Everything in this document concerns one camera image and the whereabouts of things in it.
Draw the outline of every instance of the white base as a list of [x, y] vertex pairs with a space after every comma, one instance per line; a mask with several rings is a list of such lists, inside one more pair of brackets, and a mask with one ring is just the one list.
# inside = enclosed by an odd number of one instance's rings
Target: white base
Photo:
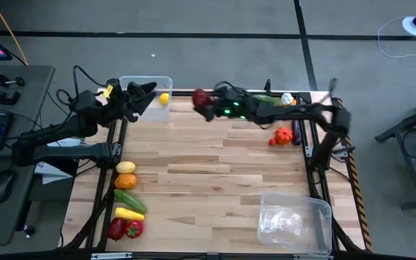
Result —
[[414, 17], [405, 17], [402, 20], [402, 27], [411, 35], [416, 36], [416, 25], [413, 24]]

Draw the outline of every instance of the red apple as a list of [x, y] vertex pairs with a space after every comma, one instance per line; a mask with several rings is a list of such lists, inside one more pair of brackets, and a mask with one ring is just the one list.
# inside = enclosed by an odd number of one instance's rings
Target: red apple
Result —
[[206, 91], [203, 90], [194, 90], [192, 92], [192, 103], [196, 108], [205, 107], [213, 103], [213, 99], [209, 96]]

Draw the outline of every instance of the yellow cable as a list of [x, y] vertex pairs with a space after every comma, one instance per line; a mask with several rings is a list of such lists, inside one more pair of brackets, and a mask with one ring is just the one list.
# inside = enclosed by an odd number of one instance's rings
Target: yellow cable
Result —
[[3, 15], [1, 14], [1, 12], [0, 12], [0, 18], [1, 18], [1, 20], [3, 21], [4, 25], [6, 25], [6, 28], [8, 29], [8, 31], [9, 31], [9, 33], [11, 34], [12, 38], [14, 39], [14, 42], [15, 42], [15, 44], [17, 45], [17, 47], [18, 47], [18, 49], [19, 49], [20, 54], [22, 54], [22, 58], [23, 58], [23, 61], [25, 62], [25, 65], [28, 65], [28, 61], [27, 61], [27, 59], [25, 58], [25, 54], [23, 53], [22, 48], [20, 47], [19, 42], [18, 42], [18, 41], [17, 41], [17, 39], [15, 38], [14, 33], [12, 33], [11, 28], [10, 28], [10, 27], [9, 27], [9, 25], [7, 24], [6, 20], [4, 19]]

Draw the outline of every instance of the gray desk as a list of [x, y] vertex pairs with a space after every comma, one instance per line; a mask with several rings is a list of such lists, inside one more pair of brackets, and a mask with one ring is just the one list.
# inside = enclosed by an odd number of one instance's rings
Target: gray desk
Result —
[[[16, 105], [0, 105], [0, 109], [20, 113], [36, 121], [51, 84], [53, 73], [52, 66], [0, 66], [0, 74], [4, 74], [10, 79], [23, 77], [27, 83], [23, 88], [10, 87], [9, 91], [18, 90], [22, 92], [22, 96]], [[9, 136], [17, 136], [24, 131], [33, 129], [33, 127], [33, 123], [15, 116]], [[10, 156], [9, 149], [0, 151], [0, 171], [9, 167], [17, 171], [11, 196], [5, 202], [0, 203], [0, 246], [10, 243], [14, 235], [14, 230], [20, 221], [22, 208], [27, 201], [35, 170], [35, 166], [23, 168], [11, 166]]]
[[[25, 87], [18, 87], [12, 84], [10, 87], [0, 87], [0, 90], [8, 92], [8, 95], [16, 90], [22, 95], [15, 105], [1, 105], [0, 109], [24, 115], [31, 120], [37, 121], [44, 99], [51, 85], [54, 76], [52, 66], [0, 66], [0, 74], [12, 80], [15, 77], [22, 77], [25, 80]], [[8, 137], [17, 137], [21, 133], [32, 130], [35, 124], [27, 119], [14, 117]], [[0, 151], [0, 157], [11, 156], [11, 150], [7, 147]]]

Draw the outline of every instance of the floor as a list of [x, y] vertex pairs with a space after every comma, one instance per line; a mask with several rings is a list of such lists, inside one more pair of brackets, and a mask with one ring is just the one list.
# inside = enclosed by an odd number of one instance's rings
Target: floor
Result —
[[[261, 89], [271, 79], [275, 90], [327, 90], [329, 79], [337, 77], [334, 95], [353, 116], [350, 136], [357, 147], [373, 249], [416, 257], [416, 210], [399, 208], [401, 202], [416, 199], [414, 187], [397, 143], [378, 144], [373, 139], [416, 106], [416, 57], [387, 58], [374, 41], [387, 21], [416, 15], [416, 1], [0, 0], [0, 9], [13, 30], [27, 31], [18, 38], [30, 64], [56, 67], [51, 92], [72, 89], [74, 64], [99, 81], [121, 75], [167, 75], [177, 88], [210, 88], [228, 80]], [[1, 22], [0, 30], [5, 30]], [[305, 33], [320, 36], [301, 40]], [[400, 20], [381, 34], [406, 35]], [[328, 35], [326, 39], [332, 40], [314, 40]], [[381, 46], [391, 55], [416, 53], [416, 40], [398, 39], [384, 40]], [[10, 37], [0, 36], [0, 41], [17, 51]], [[95, 89], [86, 80], [79, 83], [83, 89]], [[50, 101], [43, 117], [52, 122], [62, 119]], [[38, 219], [37, 224], [58, 227], [64, 213], [60, 208], [57, 220]], [[17, 247], [54, 248], [53, 236], [55, 232], [39, 233], [36, 247], [26, 241]]]

